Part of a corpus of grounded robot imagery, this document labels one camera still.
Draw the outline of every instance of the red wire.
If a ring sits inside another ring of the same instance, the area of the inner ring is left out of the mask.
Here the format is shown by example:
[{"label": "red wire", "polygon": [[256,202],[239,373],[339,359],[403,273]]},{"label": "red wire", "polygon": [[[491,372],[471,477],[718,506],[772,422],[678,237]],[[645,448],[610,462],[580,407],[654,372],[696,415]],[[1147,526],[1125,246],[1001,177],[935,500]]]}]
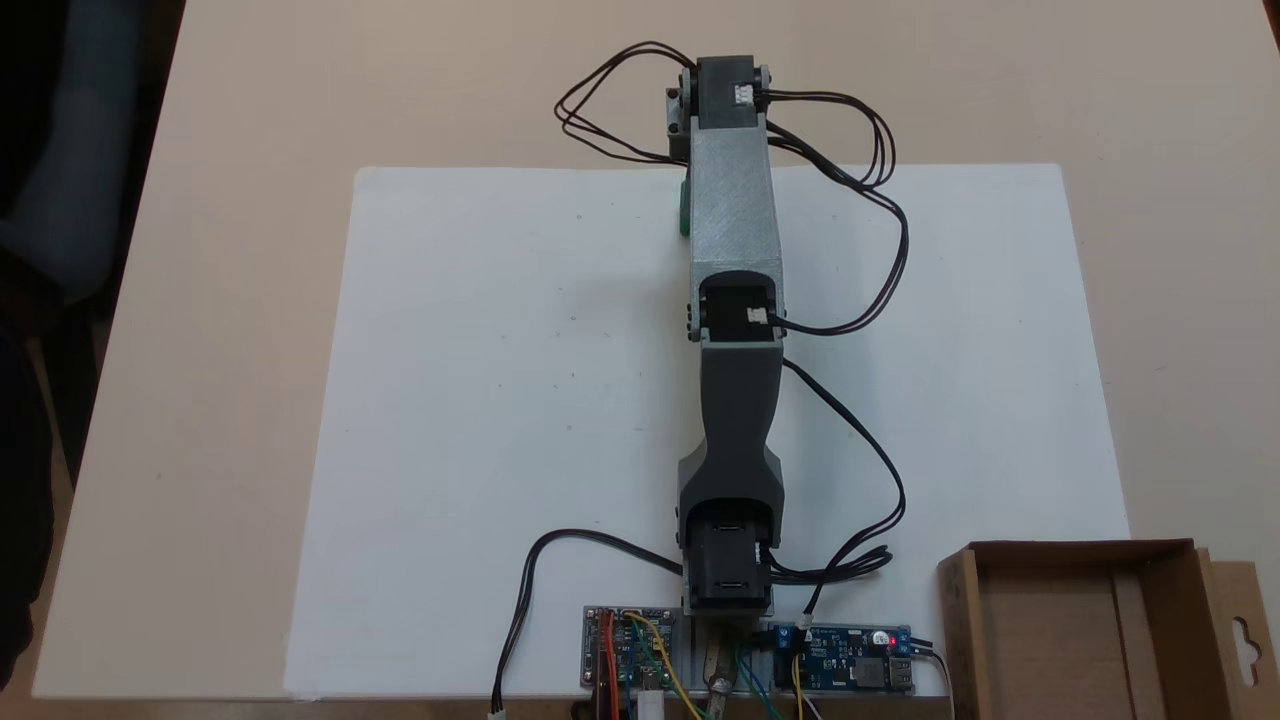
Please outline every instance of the red wire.
[{"label": "red wire", "polygon": [[605,616],[609,623],[608,630],[604,632],[604,657],[609,666],[609,710],[613,711],[609,720],[618,720],[618,659],[613,650],[613,612],[607,612]]}]

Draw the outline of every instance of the beige table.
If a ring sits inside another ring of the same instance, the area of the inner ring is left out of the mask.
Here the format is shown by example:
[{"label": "beige table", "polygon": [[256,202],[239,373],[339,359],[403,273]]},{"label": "beige table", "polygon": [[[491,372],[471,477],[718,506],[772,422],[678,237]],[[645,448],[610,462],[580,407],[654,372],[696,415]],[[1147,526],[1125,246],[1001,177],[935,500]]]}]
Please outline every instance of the beige table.
[{"label": "beige table", "polygon": [[[1061,163],[1133,532],[1260,561],[1280,618],[1261,0],[189,0],[37,694],[282,696],[356,169],[608,167],[550,105],[650,37],[859,95],[904,161]],[[618,72],[600,122],[660,145],[671,72]],[[865,158],[852,113],[778,111]]]}]

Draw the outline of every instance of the circuit board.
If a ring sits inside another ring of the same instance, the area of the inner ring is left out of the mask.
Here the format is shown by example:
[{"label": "circuit board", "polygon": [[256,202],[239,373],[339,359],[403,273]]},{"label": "circuit board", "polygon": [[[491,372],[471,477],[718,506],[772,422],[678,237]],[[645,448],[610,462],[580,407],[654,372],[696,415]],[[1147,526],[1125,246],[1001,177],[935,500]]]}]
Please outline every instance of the circuit board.
[{"label": "circuit board", "polygon": [[[603,656],[604,635],[600,634],[600,620],[613,621],[613,661],[618,670],[618,683],[630,682],[634,689],[664,689],[671,687],[671,674],[662,665],[662,657],[653,644],[653,632],[643,623],[636,623],[625,616],[632,612],[648,619],[658,626],[662,643],[668,652],[675,652],[678,635],[676,633],[680,609],[672,607],[599,607],[588,606],[582,609],[582,647],[581,666],[579,669],[579,682],[582,687],[590,687],[599,680],[599,673],[605,666],[607,657]],[[643,635],[637,638],[636,625]]]},{"label": "circuit board", "polygon": [[773,685],[792,687],[792,662],[800,657],[800,687],[805,692],[910,694],[911,628],[908,625],[795,625],[771,624],[777,644]]}]

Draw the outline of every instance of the green wire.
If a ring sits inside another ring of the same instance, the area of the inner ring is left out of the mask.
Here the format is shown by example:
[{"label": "green wire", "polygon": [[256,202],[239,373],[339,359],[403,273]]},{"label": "green wire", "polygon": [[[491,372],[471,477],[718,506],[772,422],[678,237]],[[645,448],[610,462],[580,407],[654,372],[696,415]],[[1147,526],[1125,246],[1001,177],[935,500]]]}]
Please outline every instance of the green wire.
[{"label": "green wire", "polygon": [[640,628],[640,623],[636,623],[635,620],[632,620],[631,621],[631,628],[635,630],[635,641],[634,642],[639,642],[640,643],[640,650],[644,651],[644,656],[649,659],[649,664],[653,665],[654,670],[658,671],[658,676],[662,678],[663,673],[666,673],[667,669],[663,667],[662,662],[659,662],[658,659],[653,656],[652,652],[649,652],[649,641],[645,639],[645,637],[644,637],[644,629]]},{"label": "green wire", "polygon": [[733,660],[735,660],[735,662],[737,662],[737,674],[739,675],[750,675],[750,678],[746,682],[746,687],[750,688],[751,694],[754,694],[756,698],[759,698],[759,701],[762,703],[764,703],[764,707],[769,711],[769,715],[774,720],[786,720],[782,716],[782,714],[778,712],[778,708],[773,707],[773,703],[769,702],[769,698],[764,697],[764,694],[760,693],[760,689],[758,687],[755,687],[755,683],[751,682],[755,678],[755,673],[753,673],[750,667],[748,667],[746,665],[742,664],[742,646],[737,646],[737,650],[735,650],[735,652],[733,652]]},{"label": "green wire", "polygon": [[[649,641],[645,639],[645,633],[640,628],[640,623],[636,623],[635,620],[632,620],[631,621],[631,628],[635,630],[635,638],[631,642],[640,643],[640,650],[644,652],[644,656],[649,659],[649,662],[653,665],[654,670],[658,671],[658,679],[659,679],[659,682],[662,682],[662,676],[667,671],[667,666],[663,665],[662,661],[659,661],[657,657],[654,657],[653,653],[649,651]],[[667,691],[673,689],[671,687],[671,683],[662,682],[662,685],[663,685],[663,689],[667,689]],[[707,720],[707,711],[699,707],[698,708],[698,716],[701,717],[703,720]],[[777,720],[786,720],[786,719],[785,717],[778,717]]]}]

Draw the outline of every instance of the cardboard box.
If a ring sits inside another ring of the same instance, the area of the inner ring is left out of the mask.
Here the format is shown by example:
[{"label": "cardboard box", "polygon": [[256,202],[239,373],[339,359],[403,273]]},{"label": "cardboard box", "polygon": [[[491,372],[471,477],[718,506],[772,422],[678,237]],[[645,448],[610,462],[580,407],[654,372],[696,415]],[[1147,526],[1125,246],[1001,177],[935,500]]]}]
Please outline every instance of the cardboard box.
[{"label": "cardboard box", "polygon": [[[1276,720],[1252,562],[1189,539],[974,542],[938,565],[959,720]],[[1244,682],[1233,619],[1260,651]]]}]

